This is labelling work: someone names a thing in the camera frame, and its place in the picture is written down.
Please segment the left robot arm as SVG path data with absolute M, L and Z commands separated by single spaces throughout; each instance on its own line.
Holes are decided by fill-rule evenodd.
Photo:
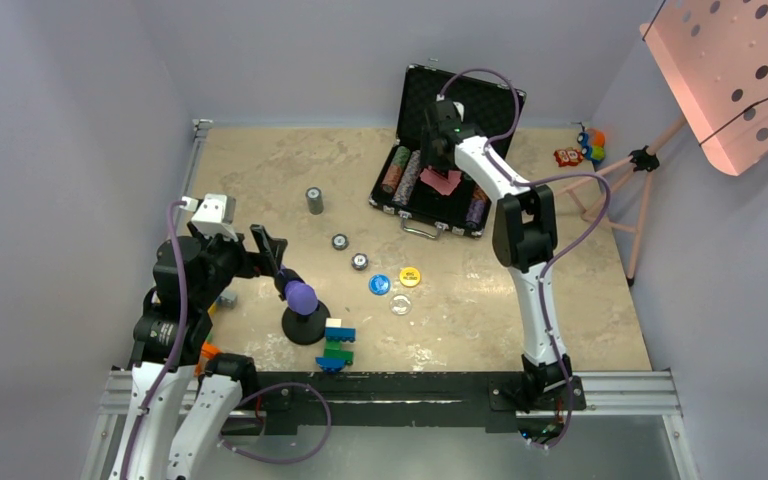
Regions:
M 193 479 L 216 447 L 230 412 L 257 399 L 254 362 L 221 354 L 198 379 L 196 399 L 182 411 L 203 344 L 212 328 L 209 309 L 235 278 L 275 276 L 287 241 L 252 225 L 257 251 L 241 240 L 208 238 L 189 227 L 156 251 L 155 285 L 133 330 L 131 397 L 112 479 Z

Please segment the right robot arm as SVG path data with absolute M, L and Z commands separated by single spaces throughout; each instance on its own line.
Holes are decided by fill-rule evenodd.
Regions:
M 553 194 L 527 182 L 477 126 L 466 123 L 461 103 L 438 95 L 424 115 L 421 160 L 465 173 L 496 205 L 492 247 L 511 275 L 524 331 L 524 373 L 512 401 L 526 411 L 544 407 L 569 384 L 571 370 L 551 285 L 558 245 Z

